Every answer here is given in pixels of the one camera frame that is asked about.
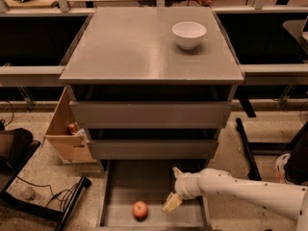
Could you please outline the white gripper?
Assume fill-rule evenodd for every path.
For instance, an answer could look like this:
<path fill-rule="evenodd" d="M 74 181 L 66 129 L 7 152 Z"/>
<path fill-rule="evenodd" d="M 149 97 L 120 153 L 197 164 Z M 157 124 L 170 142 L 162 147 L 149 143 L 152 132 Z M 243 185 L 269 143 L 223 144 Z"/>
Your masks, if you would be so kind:
<path fill-rule="evenodd" d="M 171 192 L 166 203 L 162 207 L 164 213 L 170 213 L 182 204 L 182 199 L 190 200 L 202 195 L 198 185 L 198 173 L 183 173 L 178 167 L 172 168 L 175 180 L 174 189 L 176 193 Z"/>

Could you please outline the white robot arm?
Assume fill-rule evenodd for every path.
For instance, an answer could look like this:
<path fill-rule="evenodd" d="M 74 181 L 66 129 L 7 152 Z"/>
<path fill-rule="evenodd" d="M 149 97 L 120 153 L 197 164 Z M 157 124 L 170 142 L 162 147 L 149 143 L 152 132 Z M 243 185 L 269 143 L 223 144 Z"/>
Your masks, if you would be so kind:
<path fill-rule="evenodd" d="M 175 192 L 171 192 L 162 211 L 172 212 L 183 200 L 206 194 L 228 194 L 265 208 L 296 222 L 296 231 L 308 231 L 308 187 L 234 178 L 229 172 L 204 168 L 199 172 L 173 169 Z"/>

